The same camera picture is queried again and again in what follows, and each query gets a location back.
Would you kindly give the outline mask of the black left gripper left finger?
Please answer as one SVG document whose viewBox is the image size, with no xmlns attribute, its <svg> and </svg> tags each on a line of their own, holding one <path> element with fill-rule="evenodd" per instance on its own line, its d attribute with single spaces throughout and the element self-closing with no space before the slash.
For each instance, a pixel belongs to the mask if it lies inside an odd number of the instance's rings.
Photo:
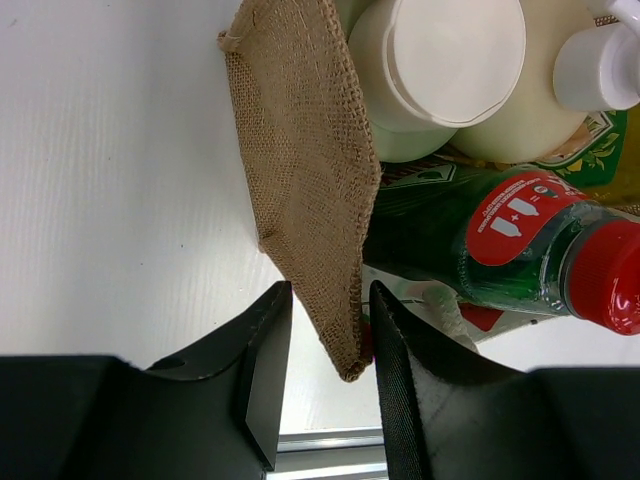
<svg viewBox="0 0 640 480">
<path fill-rule="evenodd" d="M 262 479 L 276 463 L 292 288 L 139 369 L 117 357 L 1 360 L 5 479 Z"/>
</svg>

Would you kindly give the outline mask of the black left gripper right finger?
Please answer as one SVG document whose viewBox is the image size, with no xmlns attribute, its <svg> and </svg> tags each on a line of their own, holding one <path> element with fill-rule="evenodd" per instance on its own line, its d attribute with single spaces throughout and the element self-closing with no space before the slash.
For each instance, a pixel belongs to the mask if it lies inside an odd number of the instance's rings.
<svg viewBox="0 0 640 480">
<path fill-rule="evenodd" d="M 635 479 L 639 372 L 520 372 L 450 339 L 380 282 L 370 323 L 393 479 Z"/>
</svg>

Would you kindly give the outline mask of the yellow oil bottle red cap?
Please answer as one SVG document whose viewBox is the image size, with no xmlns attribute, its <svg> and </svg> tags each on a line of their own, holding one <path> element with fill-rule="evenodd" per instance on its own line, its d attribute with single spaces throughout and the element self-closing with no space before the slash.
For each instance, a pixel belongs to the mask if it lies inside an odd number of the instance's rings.
<svg viewBox="0 0 640 480">
<path fill-rule="evenodd" d="M 639 212 L 639 108 L 589 114 L 561 147 L 536 163 L 594 200 Z"/>
</svg>

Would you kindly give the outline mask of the burlap canvas bag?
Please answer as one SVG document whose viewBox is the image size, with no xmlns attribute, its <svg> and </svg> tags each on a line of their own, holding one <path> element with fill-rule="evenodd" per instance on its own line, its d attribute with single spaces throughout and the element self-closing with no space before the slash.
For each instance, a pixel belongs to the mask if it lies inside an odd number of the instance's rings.
<svg viewBox="0 0 640 480">
<path fill-rule="evenodd" d="M 353 381 L 372 356 L 363 247 L 384 167 L 336 6 L 245 1 L 218 44 L 259 245 Z"/>
</svg>

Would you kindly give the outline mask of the cream pump lotion bottle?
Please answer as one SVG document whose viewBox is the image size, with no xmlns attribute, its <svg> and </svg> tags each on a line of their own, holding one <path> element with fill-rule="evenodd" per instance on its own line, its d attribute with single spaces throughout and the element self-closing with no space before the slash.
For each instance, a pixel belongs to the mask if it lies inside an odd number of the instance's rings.
<svg viewBox="0 0 640 480">
<path fill-rule="evenodd" d="M 590 113 L 639 103 L 636 1 L 524 1 L 524 66 L 504 106 L 451 140 L 463 155 L 505 164 L 540 160 Z"/>
</svg>

